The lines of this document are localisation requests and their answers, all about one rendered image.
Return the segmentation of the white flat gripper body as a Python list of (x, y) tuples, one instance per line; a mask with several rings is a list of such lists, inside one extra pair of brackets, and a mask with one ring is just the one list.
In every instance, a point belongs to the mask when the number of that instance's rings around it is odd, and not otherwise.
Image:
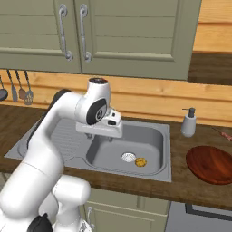
[(122, 128), (122, 122), (118, 125), (104, 125), (99, 122), (94, 125), (86, 125), (79, 122), (76, 123), (76, 130), (79, 132), (113, 138), (122, 137)]

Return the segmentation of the yellow squash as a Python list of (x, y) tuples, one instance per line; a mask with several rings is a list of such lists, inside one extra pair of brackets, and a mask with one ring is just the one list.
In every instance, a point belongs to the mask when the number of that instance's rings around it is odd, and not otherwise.
[(135, 165), (137, 167), (145, 167), (147, 164), (147, 160), (145, 158), (137, 158), (135, 159)]

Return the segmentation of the grey steel sink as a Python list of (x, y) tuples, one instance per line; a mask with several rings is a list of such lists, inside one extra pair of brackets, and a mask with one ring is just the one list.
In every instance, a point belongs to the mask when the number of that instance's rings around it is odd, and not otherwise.
[[(141, 121), (122, 121), (122, 137), (92, 135), (76, 130), (73, 120), (61, 119), (50, 124), (52, 144), (69, 168), (95, 170), (130, 177), (171, 181), (170, 126)], [(135, 159), (145, 158), (145, 167)]]

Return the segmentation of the green base cupboard door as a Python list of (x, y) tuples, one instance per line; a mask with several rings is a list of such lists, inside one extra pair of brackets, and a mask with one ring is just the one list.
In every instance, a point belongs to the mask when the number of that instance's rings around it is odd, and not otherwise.
[(95, 225), (92, 232), (165, 232), (170, 202), (92, 188), (81, 206), (84, 219), (88, 207), (92, 207), (91, 223)]

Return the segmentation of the brown wooden bowl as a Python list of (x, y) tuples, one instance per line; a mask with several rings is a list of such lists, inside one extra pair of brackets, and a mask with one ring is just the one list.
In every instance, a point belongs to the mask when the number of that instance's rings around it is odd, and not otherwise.
[(191, 148), (186, 155), (191, 172), (214, 185), (232, 184), (232, 155), (212, 146)]

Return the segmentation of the hanging slotted grey spatula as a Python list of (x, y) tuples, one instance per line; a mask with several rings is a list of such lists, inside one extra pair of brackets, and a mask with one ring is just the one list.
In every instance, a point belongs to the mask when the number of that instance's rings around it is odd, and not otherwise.
[(33, 104), (33, 99), (34, 99), (34, 93), (31, 90), (28, 73), (24, 72), (24, 75), (25, 75), (25, 79), (26, 79), (27, 85), (28, 85), (28, 92), (25, 94), (24, 104), (25, 105), (32, 105)]

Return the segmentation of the grey soap dispenser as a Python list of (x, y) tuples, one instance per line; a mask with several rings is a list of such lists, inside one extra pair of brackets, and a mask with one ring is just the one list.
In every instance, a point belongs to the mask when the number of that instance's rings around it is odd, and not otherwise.
[(186, 138), (190, 138), (195, 134), (196, 131), (196, 120), (195, 108), (188, 108), (188, 113), (185, 115), (182, 125), (181, 133)]

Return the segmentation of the hanging brown turner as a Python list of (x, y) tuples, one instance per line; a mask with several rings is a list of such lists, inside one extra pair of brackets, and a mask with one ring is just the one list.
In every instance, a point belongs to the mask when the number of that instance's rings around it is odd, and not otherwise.
[(22, 84), (21, 84), (21, 82), (20, 82), (20, 77), (19, 77), (18, 71), (17, 71), (17, 70), (14, 70), (14, 72), (15, 72), (16, 78), (17, 78), (17, 80), (18, 80), (18, 82), (19, 82), (19, 86), (20, 86), (20, 89), (19, 89), (19, 98), (22, 99), (22, 100), (24, 100), (24, 99), (25, 99), (26, 92), (25, 92), (25, 90), (23, 89)]

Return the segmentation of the hanging dark ladle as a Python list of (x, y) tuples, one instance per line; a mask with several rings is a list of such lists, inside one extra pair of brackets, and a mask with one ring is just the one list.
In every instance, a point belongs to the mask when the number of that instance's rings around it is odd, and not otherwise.
[(0, 76), (0, 83), (2, 87), (0, 88), (0, 101), (4, 101), (8, 97), (8, 91), (3, 87), (3, 82)]

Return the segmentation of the thin pinkish brown stick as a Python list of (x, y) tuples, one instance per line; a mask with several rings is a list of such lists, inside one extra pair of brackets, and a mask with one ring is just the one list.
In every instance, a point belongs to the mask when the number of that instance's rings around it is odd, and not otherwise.
[(224, 137), (225, 139), (232, 141), (232, 136), (228, 135), (225, 132), (219, 131), (216, 128), (212, 127), (213, 130), (217, 131), (222, 137)]

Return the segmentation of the grey dishwasher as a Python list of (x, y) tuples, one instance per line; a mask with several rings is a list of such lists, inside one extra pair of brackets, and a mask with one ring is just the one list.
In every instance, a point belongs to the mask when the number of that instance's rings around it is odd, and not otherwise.
[(172, 201), (165, 232), (232, 232), (232, 210)]

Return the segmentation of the dark wooden shelf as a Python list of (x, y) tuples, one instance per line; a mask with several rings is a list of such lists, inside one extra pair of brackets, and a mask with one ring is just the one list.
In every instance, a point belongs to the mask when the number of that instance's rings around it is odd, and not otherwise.
[(188, 82), (232, 86), (232, 53), (193, 53)]

